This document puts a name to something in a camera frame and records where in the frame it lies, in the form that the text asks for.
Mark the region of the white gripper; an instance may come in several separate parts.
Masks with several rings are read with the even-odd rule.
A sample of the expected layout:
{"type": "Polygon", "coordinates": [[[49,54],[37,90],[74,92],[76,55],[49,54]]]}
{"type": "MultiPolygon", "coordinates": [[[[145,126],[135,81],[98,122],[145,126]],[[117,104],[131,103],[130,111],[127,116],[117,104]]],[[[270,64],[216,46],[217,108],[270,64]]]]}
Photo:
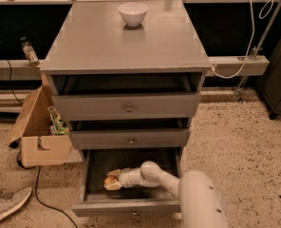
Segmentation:
{"type": "Polygon", "coordinates": [[[112,180],[109,185],[103,185],[106,190],[116,191],[122,187],[130,188],[133,186],[130,180],[130,168],[116,169],[107,173],[107,176],[118,177],[118,180],[112,180]]]}

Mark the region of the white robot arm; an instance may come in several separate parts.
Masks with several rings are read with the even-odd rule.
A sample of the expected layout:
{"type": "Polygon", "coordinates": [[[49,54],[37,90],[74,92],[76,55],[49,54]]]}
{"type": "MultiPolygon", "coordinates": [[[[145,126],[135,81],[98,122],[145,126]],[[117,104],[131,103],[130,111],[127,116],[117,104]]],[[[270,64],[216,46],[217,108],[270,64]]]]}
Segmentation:
{"type": "Polygon", "coordinates": [[[177,178],[155,162],[145,161],[138,168],[110,171],[103,183],[109,191],[162,186],[178,201],[185,228],[230,228],[222,198],[213,181],[201,171],[189,171],[177,178]]]}

